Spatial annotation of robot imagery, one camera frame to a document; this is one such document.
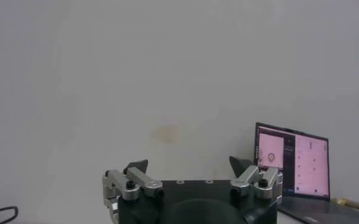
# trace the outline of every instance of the laptop screen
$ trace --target laptop screen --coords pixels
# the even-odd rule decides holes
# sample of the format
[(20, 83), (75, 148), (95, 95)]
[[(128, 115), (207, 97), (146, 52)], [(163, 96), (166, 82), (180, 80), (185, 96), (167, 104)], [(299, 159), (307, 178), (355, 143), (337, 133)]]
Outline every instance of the laptop screen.
[(328, 140), (257, 124), (255, 163), (283, 173), (283, 193), (329, 198)]

